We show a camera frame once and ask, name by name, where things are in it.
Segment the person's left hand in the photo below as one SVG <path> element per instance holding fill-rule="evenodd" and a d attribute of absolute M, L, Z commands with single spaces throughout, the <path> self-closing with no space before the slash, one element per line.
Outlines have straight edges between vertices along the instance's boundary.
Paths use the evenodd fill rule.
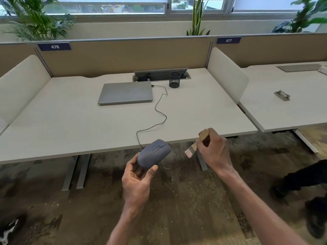
<path fill-rule="evenodd" d="M 126 204 L 132 206 L 143 206 L 149 199 L 150 183 L 144 182 L 146 174 L 142 169 L 134 172 L 134 167 L 137 165 L 137 153 L 125 167 L 122 177 L 123 197 Z"/>

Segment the person's right hand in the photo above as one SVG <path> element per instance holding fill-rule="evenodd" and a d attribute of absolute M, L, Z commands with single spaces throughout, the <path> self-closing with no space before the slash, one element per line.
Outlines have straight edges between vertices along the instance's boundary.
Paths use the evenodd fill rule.
<path fill-rule="evenodd" d="M 197 148 L 206 164 L 223 180 L 235 175 L 230 152 L 229 142 L 220 136 L 213 128 L 209 128 L 205 139 L 196 142 Z"/>

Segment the grey computer mouse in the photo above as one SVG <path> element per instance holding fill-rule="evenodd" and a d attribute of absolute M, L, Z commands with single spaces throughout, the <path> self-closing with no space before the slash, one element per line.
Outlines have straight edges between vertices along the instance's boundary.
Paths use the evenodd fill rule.
<path fill-rule="evenodd" d="M 172 151 L 170 145 L 161 139 L 157 139 L 146 146 L 137 157 L 137 164 L 145 170 L 152 168 Z"/>

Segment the small wooden handle brush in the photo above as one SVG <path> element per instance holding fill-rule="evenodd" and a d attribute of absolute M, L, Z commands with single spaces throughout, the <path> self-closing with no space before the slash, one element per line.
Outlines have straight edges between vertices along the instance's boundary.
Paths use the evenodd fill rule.
<path fill-rule="evenodd" d="M 203 141 L 204 139 L 206 139 L 209 136 L 209 129 L 204 129 L 200 135 L 198 136 L 198 138 L 196 139 L 196 141 L 194 142 L 194 144 L 192 144 L 186 151 L 185 154 L 188 158 L 191 158 L 193 156 L 193 154 L 197 151 L 197 142 L 198 141 Z"/>

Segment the person's left forearm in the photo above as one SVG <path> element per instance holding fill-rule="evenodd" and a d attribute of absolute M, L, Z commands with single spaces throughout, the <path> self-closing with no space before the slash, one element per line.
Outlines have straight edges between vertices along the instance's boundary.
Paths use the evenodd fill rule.
<path fill-rule="evenodd" d="M 128 245 L 143 209 L 144 205 L 132 206 L 125 203 L 120 219 L 111 232 L 106 245 Z"/>

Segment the grey metal desk leg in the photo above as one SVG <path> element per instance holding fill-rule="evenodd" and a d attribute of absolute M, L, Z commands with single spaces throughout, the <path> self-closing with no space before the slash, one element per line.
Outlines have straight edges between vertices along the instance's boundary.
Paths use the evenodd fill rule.
<path fill-rule="evenodd" d="M 78 189 L 78 190 L 84 188 L 85 179 L 87 176 L 87 171 L 88 171 L 88 166 L 89 166 L 91 156 L 92 156 L 92 154 L 81 155 L 81 156 L 79 156 L 79 159 L 77 161 L 77 164 L 78 164 L 79 170 L 80 170 L 78 181 L 76 184 L 76 189 Z"/>
<path fill-rule="evenodd" d="M 203 159 L 201 153 L 199 152 L 198 147 L 197 147 L 197 150 L 196 150 L 196 155 L 197 155 L 197 157 L 198 157 L 198 160 L 199 160 L 199 163 L 200 163 L 201 169 L 202 169 L 202 170 L 208 170 L 208 166 L 207 166 L 206 162 L 204 161 L 204 159 Z"/>
<path fill-rule="evenodd" d="M 68 170 L 66 173 L 66 177 L 64 179 L 63 186 L 62 186 L 62 191 L 68 191 L 70 189 L 78 159 L 79 156 L 72 156 L 70 158 L 68 162 Z"/>

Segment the black mesh pen holder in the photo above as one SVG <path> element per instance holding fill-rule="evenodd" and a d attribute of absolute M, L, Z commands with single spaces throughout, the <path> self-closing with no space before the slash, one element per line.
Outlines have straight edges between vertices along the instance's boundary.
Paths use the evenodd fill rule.
<path fill-rule="evenodd" d="M 178 88 L 180 86 L 181 74 L 177 71 L 170 72 L 169 74 L 169 87 Z"/>

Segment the grey closed laptop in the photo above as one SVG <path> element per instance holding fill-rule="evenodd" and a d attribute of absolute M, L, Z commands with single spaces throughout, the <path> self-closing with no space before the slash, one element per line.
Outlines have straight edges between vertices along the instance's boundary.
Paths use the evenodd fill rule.
<path fill-rule="evenodd" d="M 107 83 L 103 85 L 98 105 L 151 102 L 151 82 Z"/>

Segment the white metal desk leg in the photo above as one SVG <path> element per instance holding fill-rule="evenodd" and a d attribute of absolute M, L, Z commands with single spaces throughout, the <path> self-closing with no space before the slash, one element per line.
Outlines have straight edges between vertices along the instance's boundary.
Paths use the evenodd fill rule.
<path fill-rule="evenodd" d="M 292 130 L 292 132 L 299 140 L 301 140 L 305 144 L 306 147 L 309 148 L 311 152 L 313 152 L 314 154 L 319 153 L 319 151 L 305 138 L 305 136 L 300 131 L 298 131 L 298 129 L 294 129 Z"/>

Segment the tall snake plant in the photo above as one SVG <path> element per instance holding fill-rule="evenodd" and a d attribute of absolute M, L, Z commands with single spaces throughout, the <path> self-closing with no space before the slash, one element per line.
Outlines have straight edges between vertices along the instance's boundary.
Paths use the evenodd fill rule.
<path fill-rule="evenodd" d="M 202 36 L 205 28 L 202 30 L 201 21 L 206 8 L 206 4 L 203 4 L 204 0 L 194 0 L 192 10 L 192 27 L 186 31 L 187 36 Z"/>

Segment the white roller blind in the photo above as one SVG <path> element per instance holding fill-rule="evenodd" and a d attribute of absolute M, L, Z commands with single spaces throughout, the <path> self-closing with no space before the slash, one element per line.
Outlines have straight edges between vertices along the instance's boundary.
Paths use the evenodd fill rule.
<path fill-rule="evenodd" d="M 303 4 L 292 4 L 297 0 L 235 0 L 234 11 L 284 11 L 301 10 Z"/>

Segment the broad leaf green plant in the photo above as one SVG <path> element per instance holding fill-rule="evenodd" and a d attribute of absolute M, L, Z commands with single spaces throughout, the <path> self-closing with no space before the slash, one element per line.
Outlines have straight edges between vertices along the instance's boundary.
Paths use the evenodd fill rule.
<path fill-rule="evenodd" d="M 276 25 L 272 33 L 302 33 L 312 24 L 327 24 L 325 17 L 312 17 L 327 12 L 327 0 L 296 0 L 291 3 L 293 4 L 303 4 L 303 9 L 297 12 L 294 19 Z"/>

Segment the green palm plant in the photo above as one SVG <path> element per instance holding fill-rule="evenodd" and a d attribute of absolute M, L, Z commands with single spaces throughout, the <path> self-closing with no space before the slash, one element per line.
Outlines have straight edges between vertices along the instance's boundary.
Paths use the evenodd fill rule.
<path fill-rule="evenodd" d="M 0 0 L 5 15 L 14 17 L 1 30 L 14 35 L 20 41 L 51 41 L 66 37 L 76 20 L 71 14 L 48 15 L 44 8 L 59 0 Z"/>

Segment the grey metal bracket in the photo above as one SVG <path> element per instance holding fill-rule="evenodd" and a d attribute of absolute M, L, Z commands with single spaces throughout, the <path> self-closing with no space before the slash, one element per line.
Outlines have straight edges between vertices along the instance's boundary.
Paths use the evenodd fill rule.
<path fill-rule="evenodd" d="M 283 101 L 289 101 L 290 100 L 290 95 L 285 93 L 283 90 L 278 90 L 278 91 L 275 91 L 274 94 L 280 98 L 281 100 Z"/>

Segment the white window frame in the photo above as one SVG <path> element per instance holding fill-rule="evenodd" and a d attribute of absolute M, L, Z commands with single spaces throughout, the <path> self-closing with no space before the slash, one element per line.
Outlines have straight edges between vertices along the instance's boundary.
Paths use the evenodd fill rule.
<path fill-rule="evenodd" d="M 177 15 L 191 14 L 194 0 L 59 0 L 47 5 L 48 14 L 115 14 L 115 15 Z M 208 14 L 293 14 L 301 10 L 234 11 L 235 0 L 204 0 Z"/>

